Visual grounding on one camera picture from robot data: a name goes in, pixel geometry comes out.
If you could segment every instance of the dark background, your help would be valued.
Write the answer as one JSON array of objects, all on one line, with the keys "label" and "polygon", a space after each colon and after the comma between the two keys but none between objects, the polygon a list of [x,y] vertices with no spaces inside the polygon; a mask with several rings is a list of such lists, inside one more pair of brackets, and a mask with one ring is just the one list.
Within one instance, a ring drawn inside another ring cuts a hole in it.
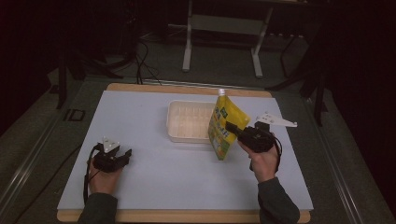
[{"label": "dark background", "polygon": [[[46,75],[58,66],[58,52],[64,43],[97,59],[103,59],[106,50],[114,53],[114,49],[119,49],[120,42],[115,39],[119,39],[120,30],[129,18],[122,10],[125,2],[132,1],[0,3],[0,134],[50,88]],[[260,11],[245,9],[255,8],[257,3],[238,7],[235,11],[236,2],[228,1],[223,7],[217,5],[215,11],[224,15],[262,17]],[[167,23],[186,23],[187,1],[139,3],[140,24],[159,35],[166,36]],[[307,55],[307,60],[314,63],[321,58],[329,65],[326,86],[332,91],[334,101],[395,216],[396,153],[391,141],[396,126],[393,105],[396,5],[386,0],[375,3],[338,1],[335,5],[339,8],[322,21],[323,26],[312,45],[314,53]],[[95,20],[90,16],[92,9],[97,15]],[[213,5],[206,5],[198,10],[211,13],[214,9]],[[275,12],[269,31],[299,34],[304,21],[312,18],[320,19],[312,8],[282,7]]]}]

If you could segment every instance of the person's arm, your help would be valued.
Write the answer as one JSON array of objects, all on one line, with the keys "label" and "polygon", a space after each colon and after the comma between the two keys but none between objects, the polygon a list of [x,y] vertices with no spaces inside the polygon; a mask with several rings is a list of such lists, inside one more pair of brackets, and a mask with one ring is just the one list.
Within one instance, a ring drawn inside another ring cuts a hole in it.
[{"label": "person's arm", "polygon": [[251,167],[259,182],[260,223],[297,223],[300,210],[275,175],[279,160],[276,147],[273,146],[267,152],[256,153],[243,143],[238,144],[251,158]]},{"label": "person's arm", "polygon": [[300,210],[277,177],[259,183],[260,223],[297,223]]},{"label": "person's arm", "polygon": [[90,190],[84,210],[79,216],[79,224],[112,224],[116,222],[117,202],[112,196],[122,169],[114,173],[104,173],[90,167]]}]

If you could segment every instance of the white paper sheet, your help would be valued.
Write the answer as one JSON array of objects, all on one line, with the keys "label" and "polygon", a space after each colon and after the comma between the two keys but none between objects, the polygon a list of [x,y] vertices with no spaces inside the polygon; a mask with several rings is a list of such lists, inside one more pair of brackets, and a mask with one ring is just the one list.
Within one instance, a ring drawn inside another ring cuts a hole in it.
[{"label": "white paper sheet", "polygon": [[[273,98],[230,97],[255,118],[265,111],[281,117]],[[236,143],[225,161],[212,146],[173,143],[166,131],[167,109],[174,100],[216,102],[217,96],[134,91],[105,91],[67,181],[58,209],[82,209],[83,179],[92,148],[103,136],[120,141],[118,154],[131,148],[115,196],[119,209],[259,209],[257,180],[250,159]],[[271,131],[283,146],[277,176],[301,210],[313,205],[285,127]]]}]

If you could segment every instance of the clear storage box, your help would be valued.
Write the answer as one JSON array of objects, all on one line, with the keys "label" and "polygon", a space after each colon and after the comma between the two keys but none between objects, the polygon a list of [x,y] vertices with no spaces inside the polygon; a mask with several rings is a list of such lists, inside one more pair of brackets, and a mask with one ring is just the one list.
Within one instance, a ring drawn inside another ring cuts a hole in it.
[{"label": "clear storage box", "polygon": [[207,128],[215,103],[173,101],[168,107],[166,126],[173,142],[208,143]]}]

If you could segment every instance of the white table leg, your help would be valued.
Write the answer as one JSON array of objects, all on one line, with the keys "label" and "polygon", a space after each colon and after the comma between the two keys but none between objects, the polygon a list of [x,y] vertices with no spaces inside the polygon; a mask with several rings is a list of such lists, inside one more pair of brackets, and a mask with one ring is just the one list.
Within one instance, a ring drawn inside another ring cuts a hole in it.
[{"label": "white table leg", "polygon": [[273,12],[273,8],[268,8],[267,15],[265,17],[265,21],[262,23],[262,29],[260,30],[259,41],[254,49],[251,49],[251,57],[253,60],[254,72],[256,74],[256,78],[262,78],[262,66],[260,65],[259,51],[262,47],[262,41],[265,37],[265,32],[267,31],[268,23],[271,19],[271,15]]},{"label": "white table leg", "polygon": [[184,50],[183,59],[183,72],[190,71],[190,61],[191,61],[191,16],[192,16],[192,0],[189,1],[189,16],[187,18],[187,43],[186,49]]}]

